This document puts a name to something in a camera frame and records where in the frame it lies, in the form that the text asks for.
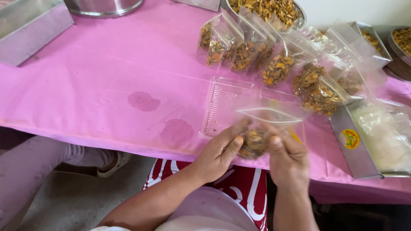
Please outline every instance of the white wall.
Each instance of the white wall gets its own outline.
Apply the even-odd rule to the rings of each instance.
[[[295,0],[308,23],[327,28],[336,18],[374,26],[378,32],[393,26],[411,26],[411,0]]]

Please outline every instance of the hand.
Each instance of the hand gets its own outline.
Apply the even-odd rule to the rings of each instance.
[[[228,170],[240,150],[243,143],[240,135],[247,130],[250,123],[249,118],[244,118],[222,131],[207,143],[196,160],[186,168],[190,168],[202,184],[216,181]]]
[[[270,174],[278,190],[308,194],[309,160],[306,147],[278,127],[268,128]]]

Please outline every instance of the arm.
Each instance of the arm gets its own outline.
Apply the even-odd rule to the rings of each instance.
[[[270,174],[277,185],[274,230],[319,231],[308,196],[308,151],[286,132],[271,131]]]
[[[170,177],[148,187],[114,208],[99,226],[152,231],[164,223],[184,198],[205,183],[221,177],[240,149],[238,136],[249,124],[242,120],[210,140],[196,160]]]

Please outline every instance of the table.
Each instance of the table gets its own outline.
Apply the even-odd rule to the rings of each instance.
[[[194,58],[199,28],[216,14],[152,0],[125,17],[73,17],[76,25],[20,67],[0,64],[0,125],[78,145],[193,161],[207,143],[198,134],[209,80],[238,78]],[[410,85],[394,78],[381,95],[411,105]],[[353,179],[326,118],[312,117],[305,127],[311,191],[320,203],[357,203],[364,193],[373,203],[411,203],[411,179]],[[268,157],[233,163],[269,167]],[[337,195],[342,189],[352,195]]]

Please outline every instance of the round sticker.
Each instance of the round sticker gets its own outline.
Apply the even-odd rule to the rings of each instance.
[[[358,147],[360,143],[360,136],[354,130],[345,129],[339,135],[339,140],[341,141],[342,144],[345,145],[346,148],[354,149]]]

